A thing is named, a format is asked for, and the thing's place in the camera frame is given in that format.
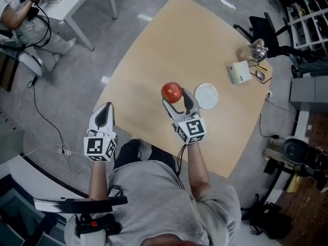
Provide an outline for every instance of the person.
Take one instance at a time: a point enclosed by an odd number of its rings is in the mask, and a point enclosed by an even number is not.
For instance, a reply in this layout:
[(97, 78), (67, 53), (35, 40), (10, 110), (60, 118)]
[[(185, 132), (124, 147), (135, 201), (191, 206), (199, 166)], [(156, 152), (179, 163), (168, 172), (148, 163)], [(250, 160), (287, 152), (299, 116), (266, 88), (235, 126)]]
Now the person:
[[(239, 200), (233, 187), (210, 185), (199, 144), (187, 146), (191, 194), (181, 189), (171, 154), (152, 146), (150, 158), (141, 161), (139, 146), (139, 139), (126, 143), (114, 163), (109, 186), (120, 186), (128, 204), (113, 207), (122, 231), (108, 236), (106, 245), (230, 245), (241, 222)], [(104, 200), (107, 194), (106, 163), (93, 162), (89, 199)], [(75, 228), (72, 216), (65, 228), (68, 246), (80, 245)]]
[[(45, 37), (48, 26), (38, 17), (28, 20), (28, 12), (33, 4), (39, 0), (30, 0), (20, 3), (19, 0), (0, 0), (0, 29), (14, 30), (17, 38), (26, 46), (33, 45), (42, 40), (38, 46), (43, 46), (50, 37), (50, 32)], [(60, 55), (67, 55), (76, 44), (73, 38), (66, 42), (59, 35), (51, 33), (49, 42), (43, 47), (34, 47), (37, 55), (42, 60), (45, 68), (52, 71)]]

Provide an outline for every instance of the black and white marker cube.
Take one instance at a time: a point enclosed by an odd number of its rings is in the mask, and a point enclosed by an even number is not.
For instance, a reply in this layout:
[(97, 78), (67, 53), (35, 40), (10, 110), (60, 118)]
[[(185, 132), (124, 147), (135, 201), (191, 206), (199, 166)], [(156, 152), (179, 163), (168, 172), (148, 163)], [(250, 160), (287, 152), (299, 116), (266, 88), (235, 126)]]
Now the black and white marker cube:
[(178, 123), (177, 133), (186, 144), (199, 142), (206, 134), (206, 126), (203, 118), (195, 118)]
[(116, 148), (112, 137), (85, 137), (84, 154), (92, 161), (111, 161)]

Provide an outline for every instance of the white pants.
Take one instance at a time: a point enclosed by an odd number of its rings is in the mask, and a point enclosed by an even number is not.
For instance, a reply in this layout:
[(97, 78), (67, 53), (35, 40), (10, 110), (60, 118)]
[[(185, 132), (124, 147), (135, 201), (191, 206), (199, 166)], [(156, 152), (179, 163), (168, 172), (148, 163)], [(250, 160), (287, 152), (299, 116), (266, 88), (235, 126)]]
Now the white pants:
[[(20, 28), (17, 30), (17, 37), (26, 46), (39, 42), (46, 34), (48, 26), (39, 18), (32, 21), (24, 20)], [(49, 38), (50, 31), (47, 36), (38, 45), (42, 46)], [(56, 65), (54, 54), (65, 55), (70, 50), (69, 43), (63, 40), (59, 35), (52, 33), (49, 42), (42, 48), (34, 47), (37, 55), (42, 60), (48, 71), (52, 71)]]

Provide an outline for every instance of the table leg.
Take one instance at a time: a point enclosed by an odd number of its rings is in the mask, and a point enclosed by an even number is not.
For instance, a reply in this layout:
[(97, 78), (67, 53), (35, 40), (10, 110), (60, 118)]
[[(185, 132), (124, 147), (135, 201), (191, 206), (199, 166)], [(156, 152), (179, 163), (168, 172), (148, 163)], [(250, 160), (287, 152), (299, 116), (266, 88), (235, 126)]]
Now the table leg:
[(110, 15), (113, 19), (117, 19), (117, 10), (115, 0), (107, 0), (110, 10)]
[(94, 50), (94, 45), (90, 42), (90, 40), (88, 40), (86, 35), (83, 34), (83, 32), (78, 27), (76, 22), (72, 19), (72, 17), (67, 18), (65, 21), (74, 30), (74, 32), (77, 34), (77, 36), (83, 41), (83, 43), (87, 46), (87, 48), (90, 51), (93, 51)]

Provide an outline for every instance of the white plate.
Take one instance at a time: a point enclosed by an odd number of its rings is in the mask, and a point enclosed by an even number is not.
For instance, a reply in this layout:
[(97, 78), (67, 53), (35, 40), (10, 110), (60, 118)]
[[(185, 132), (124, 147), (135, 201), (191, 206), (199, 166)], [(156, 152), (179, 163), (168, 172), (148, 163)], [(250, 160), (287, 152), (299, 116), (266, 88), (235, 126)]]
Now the white plate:
[(196, 88), (195, 98), (202, 109), (212, 109), (218, 101), (218, 94), (211, 84), (201, 84)]

